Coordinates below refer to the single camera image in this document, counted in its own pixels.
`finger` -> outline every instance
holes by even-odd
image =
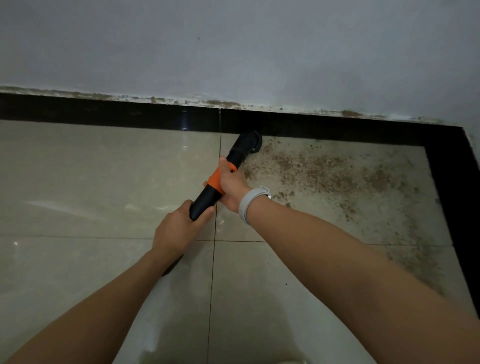
[[[181,206],[178,208],[179,211],[182,212],[189,212],[190,211],[190,206],[192,206],[193,201],[192,200],[187,200]]]
[[[210,206],[200,217],[193,222],[193,225],[200,231],[215,215],[215,206]]]
[[[220,171],[220,176],[225,173],[232,172],[232,168],[230,168],[230,165],[225,157],[220,157],[218,160],[218,170]]]

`beige ceramic tile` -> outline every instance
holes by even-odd
[[[150,239],[202,191],[219,145],[219,133],[0,121],[0,235]]]
[[[455,307],[477,316],[452,246],[383,246],[378,247],[377,251],[386,254],[390,260],[444,296]]]
[[[221,154],[235,142],[223,134]],[[451,245],[422,147],[264,137],[241,170],[252,187],[323,218],[367,244]],[[219,206],[217,240],[262,241]]]
[[[0,362],[150,247],[150,240],[1,237]],[[154,287],[115,363],[206,363],[212,264],[213,242],[193,243]]]
[[[209,363],[374,363],[266,243],[216,242]]]

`tile grout line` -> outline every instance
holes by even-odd
[[[218,111],[218,123],[220,126],[220,146],[218,148],[218,157],[222,153],[222,109]],[[215,228],[213,235],[213,255],[212,255],[212,283],[210,285],[210,312],[208,314],[208,337],[207,337],[207,364],[208,364],[208,355],[210,353],[210,325],[212,320],[212,296],[213,296],[213,270],[215,264],[215,242],[216,242],[216,218],[218,215],[218,202],[216,204],[217,209],[215,209]]]

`cleaning tool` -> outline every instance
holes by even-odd
[[[250,153],[257,153],[261,147],[262,136],[258,132],[251,131],[240,134],[227,156],[227,161],[232,171],[238,170],[241,164],[247,159],[248,155]],[[192,206],[190,206],[190,218],[192,221],[196,221],[205,210],[210,206],[215,205],[224,194],[225,192],[220,184],[220,171],[217,168],[208,179],[207,186],[202,193],[200,193]],[[168,267],[163,275],[166,276],[170,273],[181,258],[182,256]]]

